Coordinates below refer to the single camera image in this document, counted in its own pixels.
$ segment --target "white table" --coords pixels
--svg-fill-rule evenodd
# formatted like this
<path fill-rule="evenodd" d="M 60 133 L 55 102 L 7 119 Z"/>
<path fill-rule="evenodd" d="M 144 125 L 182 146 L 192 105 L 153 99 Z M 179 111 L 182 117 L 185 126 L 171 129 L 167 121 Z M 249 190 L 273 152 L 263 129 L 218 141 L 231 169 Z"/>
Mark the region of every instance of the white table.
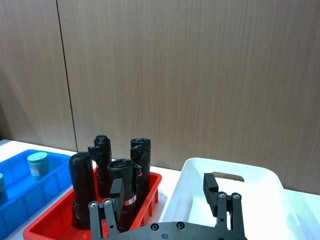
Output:
<path fill-rule="evenodd" d="M 51 147 L 39 146 L 24 142 L 1 140 L 0 141 L 0 162 L 17 155 L 28 149 L 55 152 L 61 154 L 72 155 L 75 152 L 66 151 Z M 154 173 L 162 175 L 162 181 L 158 187 L 159 202 L 155 206 L 153 216 L 149 220 L 152 222 L 161 222 L 163 214 L 166 212 L 168 203 L 175 190 L 175 186 L 179 180 L 180 171 L 171 170 L 161 167 L 151 166 L 150 170 Z M 18 227 L 12 234 L 10 234 L 6 240 L 21 240 L 23 239 L 22 233 L 25 228 L 32 223 L 37 217 L 42 215 L 48 208 L 50 208 L 61 196 L 67 193 L 71 189 L 68 188 L 62 192 L 58 197 L 50 201 L 45 207 L 34 214 L 29 220 Z M 301 227 L 304 231 L 306 239 L 308 240 L 320 240 L 320 195 L 309 194 L 304 192 L 285 190 L 288 199 L 300 221 Z"/>

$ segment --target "screw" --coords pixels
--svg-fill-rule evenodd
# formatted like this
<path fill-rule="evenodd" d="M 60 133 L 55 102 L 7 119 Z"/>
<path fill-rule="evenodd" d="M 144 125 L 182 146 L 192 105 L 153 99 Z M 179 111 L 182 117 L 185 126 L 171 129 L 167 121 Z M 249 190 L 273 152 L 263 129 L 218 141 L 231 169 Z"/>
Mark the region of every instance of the screw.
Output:
<path fill-rule="evenodd" d="M 220 192 L 220 193 L 219 193 L 219 197 L 220 197 L 220 198 L 225 198 L 226 196 L 227 196 L 227 195 L 226 195 L 224 192 Z"/>
<path fill-rule="evenodd" d="M 239 198 L 240 198 L 240 195 L 239 195 L 238 193 L 235 193 L 235 194 L 233 194 L 233 198 L 234 198 L 234 199 L 239 199 Z"/>
<path fill-rule="evenodd" d="M 159 225 L 158 224 L 156 224 L 156 223 L 154 223 L 154 224 L 151 224 L 151 230 L 152 231 L 157 231 L 158 229 L 159 229 Z"/>
<path fill-rule="evenodd" d="M 184 229 L 185 228 L 185 224 L 182 222 L 182 221 L 179 221 L 177 224 L 176 224 L 176 227 L 178 229 Z"/>

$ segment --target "black cylindrical object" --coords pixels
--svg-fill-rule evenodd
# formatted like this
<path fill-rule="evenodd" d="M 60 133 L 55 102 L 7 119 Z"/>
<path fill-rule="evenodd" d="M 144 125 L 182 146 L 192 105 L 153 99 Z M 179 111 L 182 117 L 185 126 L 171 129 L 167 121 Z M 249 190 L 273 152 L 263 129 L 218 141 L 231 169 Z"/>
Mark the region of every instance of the black cylindrical object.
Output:
<path fill-rule="evenodd" d="M 124 203 L 117 229 L 120 233 L 128 231 L 137 213 L 136 187 L 141 167 L 130 159 L 118 159 L 108 165 L 110 185 L 114 179 L 122 179 L 124 186 Z"/>
<path fill-rule="evenodd" d="M 108 164 L 112 161 L 110 139 L 105 135 L 95 137 L 94 146 L 88 147 L 92 160 L 96 162 L 97 193 L 102 198 L 110 197 Z"/>
<path fill-rule="evenodd" d="M 74 191 L 72 225 L 78 229 L 90 229 L 88 204 L 96 200 L 92 161 L 88 152 L 79 152 L 69 160 Z"/>
<path fill-rule="evenodd" d="M 149 193 L 150 151 L 150 139 L 135 138 L 131 140 L 131 160 L 142 167 L 136 185 L 136 203 L 139 208 L 141 208 Z"/>

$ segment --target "white basket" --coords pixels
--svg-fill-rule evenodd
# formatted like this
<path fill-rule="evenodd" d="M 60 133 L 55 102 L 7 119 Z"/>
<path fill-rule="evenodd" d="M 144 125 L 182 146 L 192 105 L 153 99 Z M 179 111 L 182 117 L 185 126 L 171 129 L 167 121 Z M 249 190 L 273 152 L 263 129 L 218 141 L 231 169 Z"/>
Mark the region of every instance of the white basket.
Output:
<path fill-rule="evenodd" d="M 205 158 L 191 158 L 184 163 L 162 222 L 184 221 L 214 227 L 216 218 L 203 192 L 204 173 L 212 172 L 244 179 L 242 182 L 216 177 L 219 191 L 228 195 L 241 194 L 244 232 L 248 240 L 306 239 L 274 172 L 262 167 Z"/>

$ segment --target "teal jar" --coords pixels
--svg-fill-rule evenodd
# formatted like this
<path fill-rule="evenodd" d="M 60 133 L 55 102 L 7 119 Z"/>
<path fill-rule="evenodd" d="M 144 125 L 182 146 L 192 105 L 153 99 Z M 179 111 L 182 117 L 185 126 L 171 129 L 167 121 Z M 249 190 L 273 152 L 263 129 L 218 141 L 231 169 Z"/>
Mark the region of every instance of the teal jar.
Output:
<path fill-rule="evenodd" d="M 0 206 L 8 200 L 5 185 L 5 176 L 0 173 Z"/>
<path fill-rule="evenodd" d="M 44 151 L 31 154 L 27 157 L 30 173 L 34 181 L 38 181 L 48 173 L 48 154 Z"/>

